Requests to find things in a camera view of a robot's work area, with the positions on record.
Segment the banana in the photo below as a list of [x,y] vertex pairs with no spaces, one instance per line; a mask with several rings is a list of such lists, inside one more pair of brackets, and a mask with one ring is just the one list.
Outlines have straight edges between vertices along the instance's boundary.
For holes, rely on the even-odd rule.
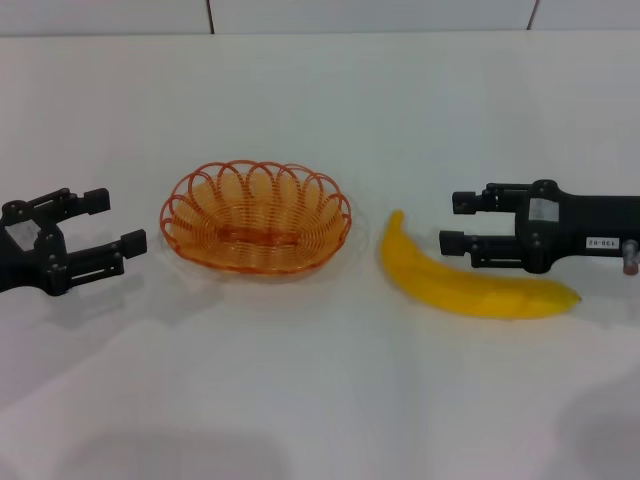
[[543,318],[580,302],[572,289],[544,279],[471,273],[436,262],[403,231],[404,213],[391,214],[382,239],[382,265],[409,295],[448,312],[504,320]]

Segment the wire basket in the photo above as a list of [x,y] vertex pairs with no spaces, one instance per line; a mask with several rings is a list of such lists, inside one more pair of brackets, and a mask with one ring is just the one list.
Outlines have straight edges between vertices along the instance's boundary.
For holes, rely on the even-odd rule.
[[160,213],[160,229],[178,255],[240,273],[318,268],[350,228],[351,206],[331,178],[251,160],[203,165],[176,185]]

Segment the white table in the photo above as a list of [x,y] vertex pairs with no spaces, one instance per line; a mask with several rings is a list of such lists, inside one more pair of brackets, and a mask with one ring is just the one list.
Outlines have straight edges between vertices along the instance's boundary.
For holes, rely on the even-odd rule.
[[[375,247],[435,247],[454,190],[640,194],[640,33],[0,40],[1,203],[107,187],[69,247],[145,228],[126,275],[0,296],[3,480],[617,480],[640,471],[640,279],[569,259],[583,303],[506,323],[419,305]],[[157,237],[210,160],[299,162],[357,205],[294,283],[220,281]],[[468,259],[462,262],[468,267]]]

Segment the sticker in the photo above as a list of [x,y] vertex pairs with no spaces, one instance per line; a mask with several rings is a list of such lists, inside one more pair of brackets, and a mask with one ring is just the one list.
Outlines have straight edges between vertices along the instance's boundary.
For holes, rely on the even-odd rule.
[[620,239],[608,237],[587,237],[587,248],[618,250],[620,248]]
[[22,250],[25,252],[33,250],[33,245],[40,232],[40,227],[36,222],[27,220],[26,222],[16,223],[15,225],[10,225],[5,228],[7,233],[13,238],[13,241],[16,242]]
[[529,220],[560,221],[560,204],[546,198],[532,198],[529,201]]

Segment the white wall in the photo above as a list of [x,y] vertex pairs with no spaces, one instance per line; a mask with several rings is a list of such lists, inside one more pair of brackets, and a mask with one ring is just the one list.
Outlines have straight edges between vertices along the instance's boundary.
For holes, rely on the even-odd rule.
[[0,35],[210,33],[207,0],[0,0]]
[[638,0],[542,0],[535,30],[640,28]]
[[210,0],[216,33],[524,29],[535,0]]

